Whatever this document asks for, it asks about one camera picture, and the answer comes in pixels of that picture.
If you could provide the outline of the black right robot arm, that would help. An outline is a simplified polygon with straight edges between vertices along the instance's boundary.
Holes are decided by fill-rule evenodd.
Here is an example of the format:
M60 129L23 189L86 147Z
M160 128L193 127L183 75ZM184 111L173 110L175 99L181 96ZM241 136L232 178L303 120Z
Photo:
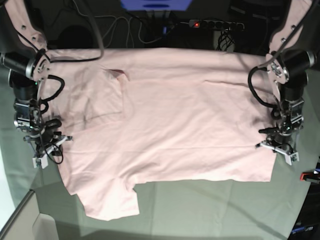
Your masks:
M0 65L8 70L8 85L15 96L14 126L25 134L23 140L34 152L33 166L44 169L49 161L62 163L55 158L64 157L62 144L72 140L58 131L62 126L59 119L43 120L49 102L59 96L65 81L49 74L46 45L36 46L22 35L23 30L30 30L35 38L41 34L30 20L23 22L21 17L29 17L22 0L0 2Z

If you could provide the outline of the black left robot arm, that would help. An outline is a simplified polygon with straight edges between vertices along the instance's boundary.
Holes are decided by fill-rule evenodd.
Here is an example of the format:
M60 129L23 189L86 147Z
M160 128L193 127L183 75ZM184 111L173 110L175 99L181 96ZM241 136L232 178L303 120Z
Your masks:
M317 0L291 0L278 28L270 36L265 62L248 74L248 86L253 97L271 110L272 126L259 130L266 139L256 145L284 156L288 165L300 160L297 141L303 128L304 89L309 78L306 70L317 62L317 55L308 50L292 49L303 25L319 5ZM265 71L271 86L274 103L263 101L253 87L252 77Z

